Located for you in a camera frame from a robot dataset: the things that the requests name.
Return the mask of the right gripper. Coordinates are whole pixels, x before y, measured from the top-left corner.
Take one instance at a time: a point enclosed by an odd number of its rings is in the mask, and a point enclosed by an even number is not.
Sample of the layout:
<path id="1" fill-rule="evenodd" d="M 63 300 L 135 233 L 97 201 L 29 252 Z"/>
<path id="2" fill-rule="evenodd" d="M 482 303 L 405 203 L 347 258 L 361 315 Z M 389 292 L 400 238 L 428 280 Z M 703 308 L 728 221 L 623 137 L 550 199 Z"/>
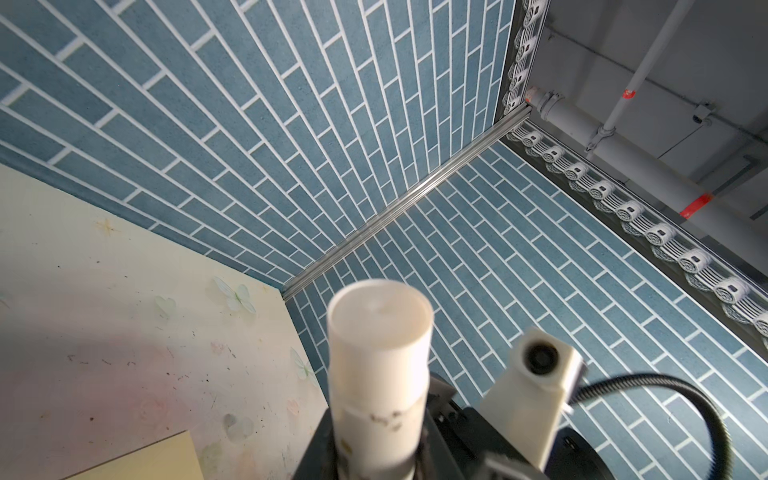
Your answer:
<path id="1" fill-rule="evenodd" d="M 456 388 L 432 373 L 419 444 L 421 479 L 612 479 L 608 466 L 571 428 L 561 429 L 543 467 L 531 464 L 479 412 L 453 400 Z"/>

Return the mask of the yellow envelope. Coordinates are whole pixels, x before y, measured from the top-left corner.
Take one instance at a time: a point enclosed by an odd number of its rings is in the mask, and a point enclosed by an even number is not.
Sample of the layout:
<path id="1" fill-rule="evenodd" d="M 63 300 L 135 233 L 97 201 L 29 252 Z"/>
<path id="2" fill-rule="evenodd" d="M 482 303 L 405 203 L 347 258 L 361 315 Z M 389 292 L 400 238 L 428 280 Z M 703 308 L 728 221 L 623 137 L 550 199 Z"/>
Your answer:
<path id="1" fill-rule="evenodd" d="M 179 432 L 70 476 L 70 479 L 197 479 L 204 476 L 191 435 Z"/>

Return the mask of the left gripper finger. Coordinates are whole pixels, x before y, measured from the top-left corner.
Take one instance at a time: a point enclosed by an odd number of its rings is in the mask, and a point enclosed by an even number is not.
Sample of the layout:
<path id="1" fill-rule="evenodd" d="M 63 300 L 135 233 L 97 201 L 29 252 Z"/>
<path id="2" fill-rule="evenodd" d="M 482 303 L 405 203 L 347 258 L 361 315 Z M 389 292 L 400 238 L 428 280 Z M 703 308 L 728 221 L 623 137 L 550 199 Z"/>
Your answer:
<path id="1" fill-rule="evenodd" d="M 336 479 L 336 447 L 330 409 L 324 412 L 292 479 Z"/>

